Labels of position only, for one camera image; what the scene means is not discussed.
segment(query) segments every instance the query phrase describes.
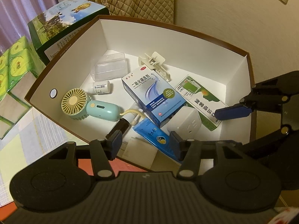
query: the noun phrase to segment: open box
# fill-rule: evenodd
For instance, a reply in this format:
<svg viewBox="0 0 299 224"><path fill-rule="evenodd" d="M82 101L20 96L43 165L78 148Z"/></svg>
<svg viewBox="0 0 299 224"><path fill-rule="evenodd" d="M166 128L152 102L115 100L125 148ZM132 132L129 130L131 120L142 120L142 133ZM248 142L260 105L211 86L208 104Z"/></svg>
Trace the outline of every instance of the open box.
<svg viewBox="0 0 299 224"><path fill-rule="evenodd" d="M93 82L90 70L102 55L125 53L129 71L138 67L138 56L157 51L165 59L175 87L190 75L211 93L231 106L247 95L254 84L248 52L208 35L160 22L100 15L74 36L47 65L29 90L25 99L52 121L85 142L104 138L115 122L88 116L73 120L61 110L61 100L73 88L86 89ZM120 78L110 81L112 93L94 95L93 99L128 109L133 99L127 94ZM50 97L56 89L57 96ZM243 144L255 138L256 115L224 121L214 131L202 126L198 140L235 140ZM130 129L130 137L142 139Z"/></svg>

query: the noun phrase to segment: blue and white medicine box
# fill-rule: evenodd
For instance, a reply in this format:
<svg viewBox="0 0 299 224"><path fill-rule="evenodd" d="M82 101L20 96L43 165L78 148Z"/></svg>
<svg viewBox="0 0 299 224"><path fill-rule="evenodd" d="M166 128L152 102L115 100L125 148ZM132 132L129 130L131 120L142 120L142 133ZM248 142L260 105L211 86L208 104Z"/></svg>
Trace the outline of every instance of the blue and white medicine box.
<svg viewBox="0 0 299 224"><path fill-rule="evenodd" d="M159 74L141 66L122 78L125 90L162 127L186 102Z"/></svg>

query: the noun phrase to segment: beige wall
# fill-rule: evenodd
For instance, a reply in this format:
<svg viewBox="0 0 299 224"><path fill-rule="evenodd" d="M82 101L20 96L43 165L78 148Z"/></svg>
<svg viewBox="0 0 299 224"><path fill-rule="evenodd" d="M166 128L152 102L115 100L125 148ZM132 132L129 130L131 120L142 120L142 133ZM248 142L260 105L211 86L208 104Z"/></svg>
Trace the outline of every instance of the beige wall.
<svg viewBox="0 0 299 224"><path fill-rule="evenodd" d="M250 52L256 82L299 69L299 0L175 0L175 24ZM258 113L258 138L279 127L279 115Z"/></svg>

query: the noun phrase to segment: purple curtain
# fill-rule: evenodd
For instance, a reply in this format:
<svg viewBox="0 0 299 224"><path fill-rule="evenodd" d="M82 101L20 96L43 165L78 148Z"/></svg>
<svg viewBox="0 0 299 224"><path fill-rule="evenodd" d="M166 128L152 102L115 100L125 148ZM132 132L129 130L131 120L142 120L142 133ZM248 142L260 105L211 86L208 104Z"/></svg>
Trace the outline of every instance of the purple curtain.
<svg viewBox="0 0 299 224"><path fill-rule="evenodd" d="M30 39L27 23L57 4L57 0L0 0L0 54L22 36Z"/></svg>

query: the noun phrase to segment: transparent plastic box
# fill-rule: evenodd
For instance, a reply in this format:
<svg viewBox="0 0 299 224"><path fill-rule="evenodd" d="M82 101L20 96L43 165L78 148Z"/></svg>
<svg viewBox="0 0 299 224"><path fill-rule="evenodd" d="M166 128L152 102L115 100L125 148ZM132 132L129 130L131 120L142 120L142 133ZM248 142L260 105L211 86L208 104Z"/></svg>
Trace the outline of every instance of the transparent plastic box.
<svg viewBox="0 0 299 224"><path fill-rule="evenodd" d="M111 80L127 75L128 66L125 54L120 52L102 56L99 62L91 69L90 74L94 81Z"/></svg>

